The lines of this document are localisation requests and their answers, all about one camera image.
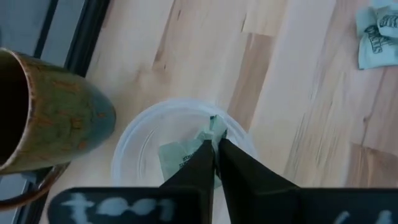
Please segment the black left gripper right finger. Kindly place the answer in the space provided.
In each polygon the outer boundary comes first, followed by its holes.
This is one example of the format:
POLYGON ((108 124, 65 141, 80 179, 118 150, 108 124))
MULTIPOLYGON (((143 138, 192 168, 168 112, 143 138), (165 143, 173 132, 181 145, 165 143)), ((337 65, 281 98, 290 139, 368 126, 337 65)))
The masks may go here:
POLYGON ((227 139, 219 144, 219 170, 231 224, 299 224, 298 186, 227 139))

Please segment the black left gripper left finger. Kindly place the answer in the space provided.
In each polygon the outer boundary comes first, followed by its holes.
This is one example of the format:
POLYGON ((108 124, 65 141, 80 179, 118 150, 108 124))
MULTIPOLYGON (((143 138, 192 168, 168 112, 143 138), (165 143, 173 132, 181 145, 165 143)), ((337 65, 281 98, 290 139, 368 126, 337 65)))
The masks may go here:
POLYGON ((215 163, 210 140, 160 187, 171 193, 173 215, 167 224, 211 224, 215 163))

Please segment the clear plastic cup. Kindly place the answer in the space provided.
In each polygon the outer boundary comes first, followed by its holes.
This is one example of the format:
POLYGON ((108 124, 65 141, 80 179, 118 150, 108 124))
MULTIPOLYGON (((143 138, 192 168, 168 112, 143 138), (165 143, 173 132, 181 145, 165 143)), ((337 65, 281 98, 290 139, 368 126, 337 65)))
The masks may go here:
POLYGON ((225 111, 194 99, 177 98, 150 106, 124 130, 111 166, 113 185, 118 187, 160 186, 165 182, 159 161, 159 147, 171 142, 196 139, 197 133, 219 115, 228 127, 227 138, 253 158, 251 138, 225 111))

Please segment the green ceramic mug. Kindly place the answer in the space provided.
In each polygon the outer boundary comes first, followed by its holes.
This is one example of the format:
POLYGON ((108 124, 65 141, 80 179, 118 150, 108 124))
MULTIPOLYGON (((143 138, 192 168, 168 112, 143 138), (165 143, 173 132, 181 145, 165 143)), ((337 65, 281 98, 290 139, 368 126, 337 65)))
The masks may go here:
POLYGON ((116 111, 85 78, 0 48, 0 176, 50 168, 36 189, 0 200, 0 211, 46 194, 69 163, 112 135, 116 111))

